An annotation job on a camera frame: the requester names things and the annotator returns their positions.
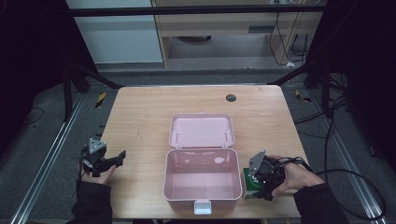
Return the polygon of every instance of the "person's arm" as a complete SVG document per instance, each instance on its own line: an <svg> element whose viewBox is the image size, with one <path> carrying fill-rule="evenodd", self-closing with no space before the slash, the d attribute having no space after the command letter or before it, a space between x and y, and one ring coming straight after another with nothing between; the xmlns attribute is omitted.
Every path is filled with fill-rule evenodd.
<svg viewBox="0 0 396 224"><path fill-rule="evenodd" d="M348 223L329 185L320 177L293 163L284 168L285 182L274 189L272 195L280 195L288 189L298 190L294 194L294 201L303 224Z"/></svg>
<svg viewBox="0 0 396 224"><path fill-rule="evenodd" d="M110 204L111 187L106 183L117 166L112 166L100 177L85 174L78 187L78 201L72 208L74 219L67 224L112 223L113 211Z"/></svg>
<svg viewBox="0 0 396 224"><path fill-rule="evenodd" d="M348 223L347 217L326 183L305 187L294 194L303 224Z"/></svg>

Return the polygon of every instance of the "wall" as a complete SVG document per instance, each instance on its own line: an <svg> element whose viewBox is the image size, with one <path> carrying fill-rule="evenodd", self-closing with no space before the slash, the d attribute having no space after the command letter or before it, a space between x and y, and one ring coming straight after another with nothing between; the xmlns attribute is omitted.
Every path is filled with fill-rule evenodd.
<svg viewBox="0 0 396 224"><path fill-rule="evenodd" d="M67 0L70 8L151 7L149 0ZM75 18L96 64L162 63L153 16Z"/></svg>

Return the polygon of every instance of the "table top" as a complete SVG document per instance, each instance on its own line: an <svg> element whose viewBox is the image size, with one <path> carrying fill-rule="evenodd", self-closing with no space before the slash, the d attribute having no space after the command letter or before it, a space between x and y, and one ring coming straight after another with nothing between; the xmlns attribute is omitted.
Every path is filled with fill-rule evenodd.
<svg viewBox="0 0 396 224"><path fill-rule="evenodd" d="M226 100L228 94L236 101ZM126 150L111 181L116 218L270 218L299 217L293 192L274 198L239 199L234 210L196 216L175 211L163 196L164 169L172 117L178 113L227 113L232 117L240 169L262 149L268 155L302 157L303 146L278 86L154 86L120 89L102 141L106 157Z"/></svg>

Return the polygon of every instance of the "box lid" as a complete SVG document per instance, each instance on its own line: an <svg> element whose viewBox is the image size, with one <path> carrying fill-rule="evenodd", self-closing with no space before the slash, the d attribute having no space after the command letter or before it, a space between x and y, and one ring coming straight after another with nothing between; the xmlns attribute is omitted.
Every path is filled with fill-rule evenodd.
<svg viewBox="0 0 396 224"><path fill-rule="evenodd" d="M233 124L229 114L175 114L172 117L169 144L173 148L229 148L233 143Z"/></svg>

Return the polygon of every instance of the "gray floor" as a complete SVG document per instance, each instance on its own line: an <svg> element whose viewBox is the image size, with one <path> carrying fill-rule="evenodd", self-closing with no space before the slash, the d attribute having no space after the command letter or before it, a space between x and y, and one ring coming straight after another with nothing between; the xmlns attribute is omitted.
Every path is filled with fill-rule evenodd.
<svg viewBox="0 0 396 224"><path fill-rule="evenodd" d="M271 57L268 43L260 35L254 36L212 36L210 41L199 38L175 38L166 68L139 68L133 72L106 72L104 76L127 86L135 85L210 85L210 84L264 84L286 75L292 68L280 66ZM298 76L285 84L285 94L294 120L318 112L315 103L307 103L296 97L295 90L314 98L320 91L305 91L302 85L304 76ZM80 149L90 137L100 138L115 100L117 90L89 79L92 87L89 93L82 94L83 102L75 122L64 141L59 155L43 189L35 201L29 219L72 218L70 209L76 198L73 196L77 177L77 160ZM101 108L95 108L101 92L106 99ZM332 91L332 98L340 95ZM74 91L77 99L81 93ZM34 109L8 147L9 153L0 160L0 220L10 219L35 179L35 174L45 160L51 144L63 124L64 105L62 86L41 92L35 98ZM314 171L323 170L324 138L326 119L317 118L296 125L309 162ZM351 159L362 175L371 179L387 199L386 221L396 223L396 201L393 190L396 178L386 161L372 157L369 145L356 125L347 106L335 112L335 127L343 140ZM342 160L333 141L329 144L328 168L343 168ZM343 174L329 175L329 182L341 204L365 215L360 198ZM351 223L370 223L347 215ZM270 220L270 223L285 223L284 220Z"/></svg>

